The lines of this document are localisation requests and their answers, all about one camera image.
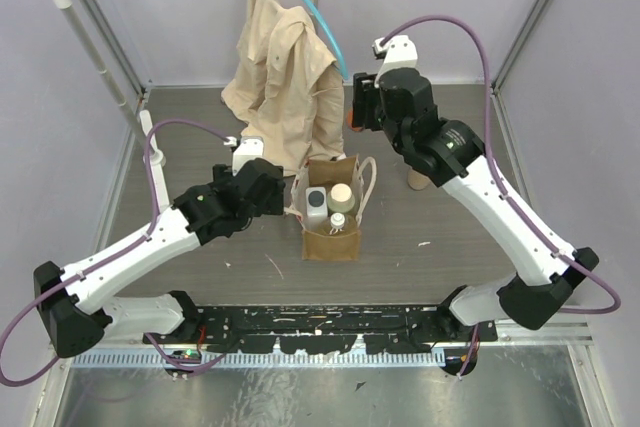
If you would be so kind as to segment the blue cap bottle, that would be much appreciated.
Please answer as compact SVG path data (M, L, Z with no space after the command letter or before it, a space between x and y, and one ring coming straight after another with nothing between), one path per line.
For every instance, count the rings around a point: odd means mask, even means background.
M347 113L346 121L347 121L348 127L352 131L358 132L358 131L361 130L360 127L356 126L355 123L354 123L354 112L353 112L352 109L349 110L349 112Z

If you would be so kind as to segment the white bottle black cap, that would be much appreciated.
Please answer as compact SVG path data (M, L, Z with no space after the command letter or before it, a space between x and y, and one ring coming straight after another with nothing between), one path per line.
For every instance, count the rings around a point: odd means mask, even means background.
M305 229L315 231L329 216L326 188L308 187L305 191L305 206Z

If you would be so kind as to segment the brown canvas bag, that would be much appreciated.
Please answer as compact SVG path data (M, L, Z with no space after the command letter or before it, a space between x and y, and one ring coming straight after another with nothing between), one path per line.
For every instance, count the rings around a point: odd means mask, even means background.
M285 212L302 228L302 258L355 261L361 250L361 223L377 181L377 163L360 160L308 161L295 176Z

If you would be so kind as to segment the green bottle beige cap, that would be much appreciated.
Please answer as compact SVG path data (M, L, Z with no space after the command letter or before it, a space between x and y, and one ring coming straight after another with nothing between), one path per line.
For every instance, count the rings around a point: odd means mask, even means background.
M331 214L354 215L357 210L357 199L348 184L337 183L328 193L327 206Z

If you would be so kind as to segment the beige pink bottle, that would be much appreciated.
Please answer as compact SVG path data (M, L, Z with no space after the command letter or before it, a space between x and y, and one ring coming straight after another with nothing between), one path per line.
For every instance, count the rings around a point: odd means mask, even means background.
M407 184L414 191L422 191L431 185L431 180L427 176L410 168L407 173Z

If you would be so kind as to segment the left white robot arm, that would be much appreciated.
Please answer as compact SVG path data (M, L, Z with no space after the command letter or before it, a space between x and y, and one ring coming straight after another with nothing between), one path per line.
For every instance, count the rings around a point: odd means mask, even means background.
M169 260L245 230L262 215L284 211L284 170L265 159L238 173L218 164L212 182L175 198L153 222L87 259L63 268L48 261L34 271L37 311L56 354L75 357L105 339L165 336L194 340L201 314L184 291L158 297L119 293Z

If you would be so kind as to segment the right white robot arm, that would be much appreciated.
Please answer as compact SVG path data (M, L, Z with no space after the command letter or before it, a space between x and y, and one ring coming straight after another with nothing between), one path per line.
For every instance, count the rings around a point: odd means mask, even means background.
M474 324L499 319L538 330L598 265L591 248L556 239L549 249L532 232L547 226L509 183L496 184L504 177L492 176L474 130L439 116L432 85L416 69L355 74L351 124L384 132L404 162L461 203L515 267L510 278L462 286L442 303L438 326L447 339L462 340Z

